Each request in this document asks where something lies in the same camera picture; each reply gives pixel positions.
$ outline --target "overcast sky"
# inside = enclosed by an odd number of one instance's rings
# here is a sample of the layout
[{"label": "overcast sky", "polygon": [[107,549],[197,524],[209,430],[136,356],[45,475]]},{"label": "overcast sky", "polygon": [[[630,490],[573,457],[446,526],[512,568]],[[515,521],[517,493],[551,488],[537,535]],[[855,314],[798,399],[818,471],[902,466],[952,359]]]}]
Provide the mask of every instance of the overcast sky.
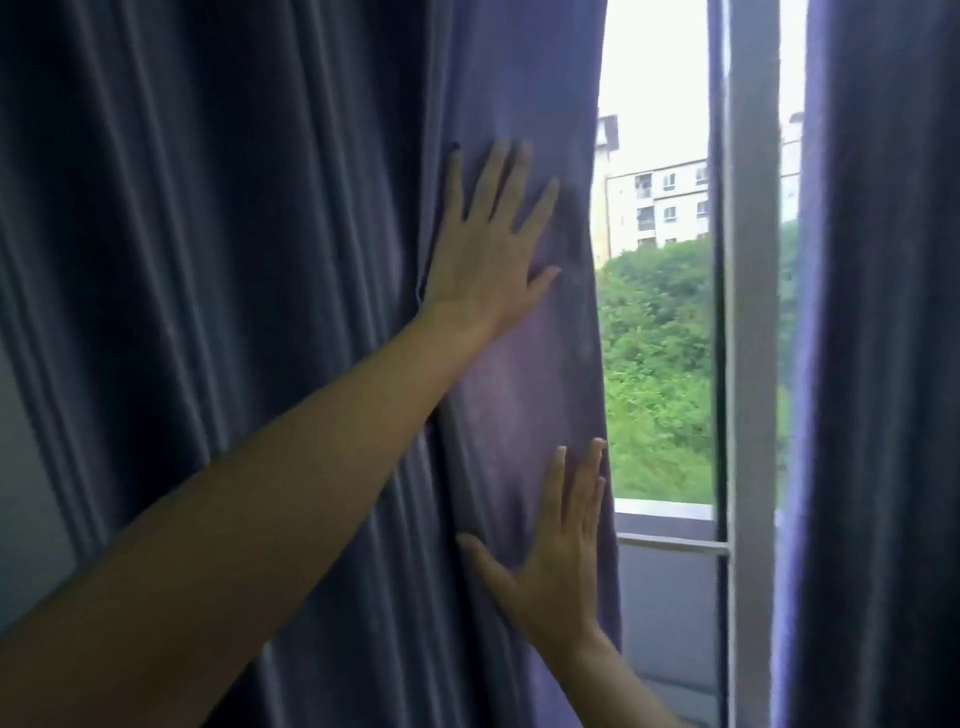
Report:
[{"label": "overcast sky", "polygon": [[[707,0],[608,0],[600,115],[621,171],[707,155]],[[780,0],[780,121],[804,107],[806,0]]]}]

